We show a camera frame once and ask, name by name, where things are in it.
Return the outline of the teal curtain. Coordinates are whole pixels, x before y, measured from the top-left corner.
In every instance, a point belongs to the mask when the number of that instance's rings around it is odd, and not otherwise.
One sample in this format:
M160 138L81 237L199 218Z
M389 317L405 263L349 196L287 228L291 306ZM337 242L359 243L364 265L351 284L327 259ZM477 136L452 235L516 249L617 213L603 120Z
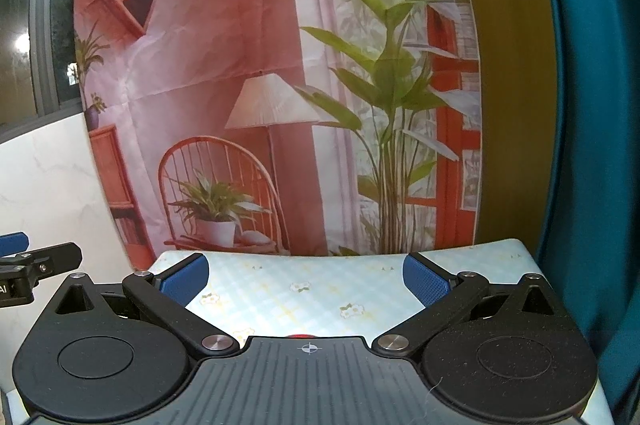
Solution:
M639 419L639 0L552 0L558 115L538 263Z

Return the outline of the printed room scene backdrop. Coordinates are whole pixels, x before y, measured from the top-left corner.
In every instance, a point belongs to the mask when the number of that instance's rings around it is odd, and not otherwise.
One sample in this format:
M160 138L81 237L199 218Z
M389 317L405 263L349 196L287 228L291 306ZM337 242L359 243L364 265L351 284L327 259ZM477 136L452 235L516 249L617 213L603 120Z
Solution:
M471 0L74 0L76 74L130 263L468 245Z

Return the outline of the floral checked tablecloth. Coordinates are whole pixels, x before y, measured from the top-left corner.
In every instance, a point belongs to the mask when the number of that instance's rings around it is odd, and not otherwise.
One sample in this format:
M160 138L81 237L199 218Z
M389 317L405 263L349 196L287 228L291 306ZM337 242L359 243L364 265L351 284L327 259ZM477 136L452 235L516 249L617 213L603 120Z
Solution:
M192 253L208 283L186 306L240 351L191 357L118 283L78 269L15 353L6 424L595 424L608 423L596 359L520 245L420 254L489 291L414 357L375 338L423 309L402 281L407 255L333 258ZM314 338L288 338L310 334Z

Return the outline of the dark window frame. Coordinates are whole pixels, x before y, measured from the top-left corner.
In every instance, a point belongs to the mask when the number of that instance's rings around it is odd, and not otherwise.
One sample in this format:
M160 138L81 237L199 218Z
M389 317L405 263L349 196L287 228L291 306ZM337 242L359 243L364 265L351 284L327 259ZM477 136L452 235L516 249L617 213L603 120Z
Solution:
M1 140L82 110L74 0L1 0Z

